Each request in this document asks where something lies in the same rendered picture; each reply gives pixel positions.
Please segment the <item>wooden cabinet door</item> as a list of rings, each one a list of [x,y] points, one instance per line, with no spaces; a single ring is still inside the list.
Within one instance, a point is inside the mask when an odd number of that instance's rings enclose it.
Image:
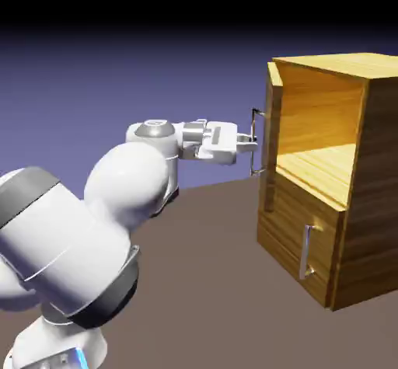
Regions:
[[[262,168],[264,171],[260,177],[262,209],[266,212],[271,212],[274,208],[282,96],[283,81],[278,67],[273,61],[268,62],[262,153]]]
[[[298,281],[323,307],[332,306],[337,250],[340,244],[346,210],[307,186],[276,173],[274,208],[262,209],[259,195],[257,241]],[[319,225],[309,244],[308,264],[315,272],[299,279],[302,235],[305,225]]]

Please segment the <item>light wood cabinet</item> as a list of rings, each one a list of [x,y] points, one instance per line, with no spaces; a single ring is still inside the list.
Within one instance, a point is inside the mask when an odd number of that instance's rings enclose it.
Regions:
[[[346,210],[328,309],[397,291],[398,56],[271,61],[283,81],[276,173]]]

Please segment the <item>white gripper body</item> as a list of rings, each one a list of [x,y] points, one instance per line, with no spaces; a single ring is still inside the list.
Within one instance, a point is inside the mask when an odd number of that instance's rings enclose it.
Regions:
[[[207,122],[201,145],[197,149],[197,159],[219,165],[235,164],[237,130],[234,123]]]

